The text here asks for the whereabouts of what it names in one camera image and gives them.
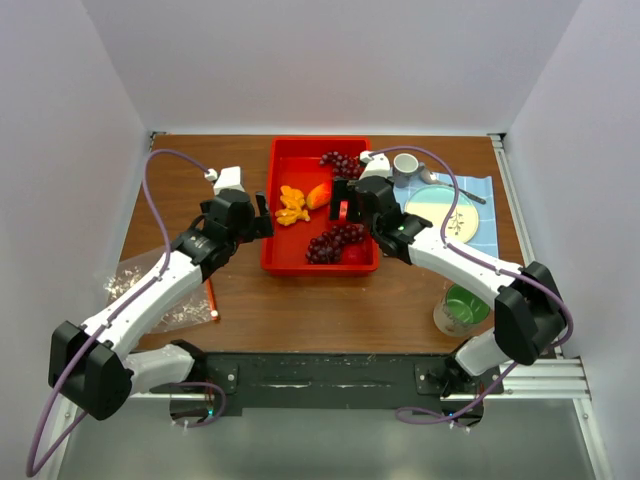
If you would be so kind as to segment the red yellow mango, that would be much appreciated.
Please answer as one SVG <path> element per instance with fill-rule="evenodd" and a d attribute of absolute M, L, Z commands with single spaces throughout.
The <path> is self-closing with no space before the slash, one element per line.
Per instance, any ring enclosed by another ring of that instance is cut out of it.
<path fill-rule="evenodd" d="M 317 210 L 327 205 L 331 200 L 332 182 L 326 181 L 315 186 L 306 197 L 306 206 L 310 210 Z"/>

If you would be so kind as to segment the yellow orange segments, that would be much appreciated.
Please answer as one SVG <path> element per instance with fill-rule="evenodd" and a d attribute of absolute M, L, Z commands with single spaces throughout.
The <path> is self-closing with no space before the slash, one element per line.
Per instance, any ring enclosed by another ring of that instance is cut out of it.
<path fill-rule="evenodd" d="M 310 222 L 304 193 L 288 185 L 280 187 L 283 208 L 275 212 L 276 221 L 282 226 L 291 226 L 298 221 Z"/>

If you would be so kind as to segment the dark purple grape bunch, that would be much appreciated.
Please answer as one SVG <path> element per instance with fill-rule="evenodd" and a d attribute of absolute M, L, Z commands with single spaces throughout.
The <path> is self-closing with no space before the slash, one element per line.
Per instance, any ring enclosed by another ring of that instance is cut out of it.
<path fill-rule="evenodd" d="M 364 240 L 365 228 L 363 225 L 335 225 L 310 240 L 305 258 L 309 264 L 345 265 L 341 262 L 344 247 L 359 244 L 365 249 Z"/>

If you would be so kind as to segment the clear zip top bag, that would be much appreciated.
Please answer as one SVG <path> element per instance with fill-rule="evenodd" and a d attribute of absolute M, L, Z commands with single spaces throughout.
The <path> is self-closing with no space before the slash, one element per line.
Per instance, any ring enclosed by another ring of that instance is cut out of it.
<path fill-rule="evenodd" d="M 115 274 L 105 283 L 107 303 L 111 304 L 136 284 L 161 259 L 162 247 L 123 260 Z M 168 333 L 197 325 L 220 321 L 211 280 L 206 280 L 189 294 L 181 297 L 156 322 L 150 334 Z"/>

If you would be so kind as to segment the red apple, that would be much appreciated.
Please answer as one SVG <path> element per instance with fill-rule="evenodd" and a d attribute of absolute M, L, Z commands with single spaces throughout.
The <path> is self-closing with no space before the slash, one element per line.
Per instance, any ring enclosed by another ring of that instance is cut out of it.
<path fill-rule="evenodd" d="M 346 221 L 347 220 L 348 209 L 349 209 L 348 201 L 347 200 L 343 200 L 340 203 L 340 208 L 339 208 L 339 217 L 338 217 L 338 219 L 340 221 Z"/>

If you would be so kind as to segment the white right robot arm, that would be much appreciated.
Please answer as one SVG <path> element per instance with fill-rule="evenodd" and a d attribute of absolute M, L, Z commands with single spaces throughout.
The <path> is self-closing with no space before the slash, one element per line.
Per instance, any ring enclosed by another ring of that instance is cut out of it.
<path fill-rule="evenodd" d="M 456 392 L 469 392 L 508 360 L 532 365 L 572 332 L 547 267 L 520 267 L 444 238 L 429 221 L 402 212 L 387 178 L 334 179 L 330 217 L 363 225 L 387 256 L 444 276 L 492 308 L 493 329 L 465 341 L 446 361 L 444 376 Z"/>

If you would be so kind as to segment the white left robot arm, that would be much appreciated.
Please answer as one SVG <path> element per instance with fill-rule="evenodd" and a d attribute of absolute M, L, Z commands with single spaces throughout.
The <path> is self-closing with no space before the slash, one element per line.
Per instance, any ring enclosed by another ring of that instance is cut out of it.
<path fill-rule="evenodd" d="M 76 326 L 63 322 L 52 334 L 49 384 L 97 420 L 112 416 L 133 394 L 176 384 L 200 390 L 207 368 L 187 342 L 135 352 L 161 317 L 225 266 L 243 243 L 270 238 L 274 225 L 259 192 L 224 189 L 202 202 L 201 215 L 159 262 L 115 302 Z"/>

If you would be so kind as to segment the white grey mug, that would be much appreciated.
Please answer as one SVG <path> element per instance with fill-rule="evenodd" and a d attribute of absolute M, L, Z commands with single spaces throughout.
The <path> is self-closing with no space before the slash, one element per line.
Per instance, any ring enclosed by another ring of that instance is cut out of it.
<path fill-rule="evenodd" d="M 396 188 L 406 188 L 424 170 L 425 164 L 408 153 L 396 155 L 392 163 L 392 179 Z"/>

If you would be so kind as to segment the red plastic tray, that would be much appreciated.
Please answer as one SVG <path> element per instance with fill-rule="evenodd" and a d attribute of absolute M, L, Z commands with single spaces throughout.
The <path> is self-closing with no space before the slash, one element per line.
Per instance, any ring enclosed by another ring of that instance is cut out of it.
<path fill-rule="evenodd" d="M 331 181 L 330 172 L 319 165 L 321 156 L 338 151 L 358 156 L 370 148 L 366 137 L 301 136 L 276 137 L 271 145 L 267 174 L 267 200 L 270 210 L 283 208 L 280 187 L 288 185 L 309 193 L 315 186 Z M 312 238 L 328 231 L 333 223 L 327 205 L 310 213 L 310 222 L 298 221 L 291 226 L 274 225 L 274 236 L 262 242 L 261 266 L 279 276 L 364 276 L 379 267 L 379 249 L 366 235 L 364 247 L 367 261 L 361 265 L 309 264 L 305 258 Z"/>

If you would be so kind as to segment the red pomegranate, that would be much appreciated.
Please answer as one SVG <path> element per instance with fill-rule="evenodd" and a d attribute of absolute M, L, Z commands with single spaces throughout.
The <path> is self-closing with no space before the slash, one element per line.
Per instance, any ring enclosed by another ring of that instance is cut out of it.
<path fill-rule="evenodd" d="M 346 245 L 341 262 L 345 265 L 361 265 L 367 261 L 366 250 L 359 244 Z"/>

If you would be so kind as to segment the metal spoon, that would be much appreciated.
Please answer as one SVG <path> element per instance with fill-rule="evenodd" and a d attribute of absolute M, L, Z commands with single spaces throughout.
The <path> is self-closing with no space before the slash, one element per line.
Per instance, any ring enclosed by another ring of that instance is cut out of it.
<path fill-rule="evenodd" d="M 424 183 L 426 183 L 428 185 L 443 185 L 443 186 L 451 187 L 451 188 L 454 187 L 453 184 L 447 183 L 445 181 L 440 180 L 434 172 L 431 172 L 428 169 L 423 169 L 420 172 L 419 177 Z M 477 202 L 479 204 L 484 205 L 486 203 L 486 200 L 484 198 L 482 198 L 482 197 L 480 197 L 478 195 L 475 195 L 475 194 L 473 194 L 471 192 L 468 192 L 468 191 L 466 191 L 464 189 L 460 189 L 460 192 L 462 194 L 464 194 L 470 200 L 475 201 L 475 202 Z"/>

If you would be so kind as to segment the round blue yellow plate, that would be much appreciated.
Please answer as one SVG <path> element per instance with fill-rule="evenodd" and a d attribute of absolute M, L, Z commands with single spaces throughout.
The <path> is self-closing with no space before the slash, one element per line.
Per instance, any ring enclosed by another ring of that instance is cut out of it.
<path fill-rule="evenodd" d="M 429 221 L 437 233 L 454 199 L 454 190 L 443 185 L 428 185 L 411 194 L 405 211 Z M 446 225 L 446 235 L 462 243 L 469 242 L 479 228 L 479 214 L 474 202 L 460 194 L 456 208 Z"/>

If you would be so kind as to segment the green inside mug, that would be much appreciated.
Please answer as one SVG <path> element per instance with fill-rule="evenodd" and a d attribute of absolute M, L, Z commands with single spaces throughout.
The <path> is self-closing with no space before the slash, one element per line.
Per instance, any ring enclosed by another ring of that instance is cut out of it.
<path fill-rule="evenodd" d="M 472 292 L 452 285 L 433 310 L 435 326 L 445 335 L 471 334 L 491 312 L 491 308 Z"/>

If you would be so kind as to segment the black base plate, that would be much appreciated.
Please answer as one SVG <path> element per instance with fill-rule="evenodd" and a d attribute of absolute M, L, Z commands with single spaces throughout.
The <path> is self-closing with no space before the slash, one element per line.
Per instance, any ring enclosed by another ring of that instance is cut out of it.
<path fill-rule="evenodd" d="M 499 375 L 453 378 L 444 354 L 208 353 L 197 362 L 189 386 L 164 385 L 170 413 L 202 420 L 223 407 L 246 409 L 374 409 L 413 406 L 451 414 L 456 395 L 476 398 Z"/>

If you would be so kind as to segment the aluminium frame rail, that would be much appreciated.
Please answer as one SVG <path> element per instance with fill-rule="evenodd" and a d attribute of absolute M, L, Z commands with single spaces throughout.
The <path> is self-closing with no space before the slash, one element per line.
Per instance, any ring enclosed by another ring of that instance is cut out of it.
<path fill-rule="evenodd" d="M 524 221 L 501 134 L 491 139 L 506 198 L 517 233 L 521 253 L 526 263 L 534 260 L 534 251 Z M 582 361 L 567 359 L 562 350 L 554 350 L 553 359 L 537 361 L 530 367 L 518 367 L 506 379 L 509 398 L 564 399 L 573 402 L 574 411 L 587 454 L 597 479 L 614 477 L 604 441 L 592 407 L 591 391 Z"/>

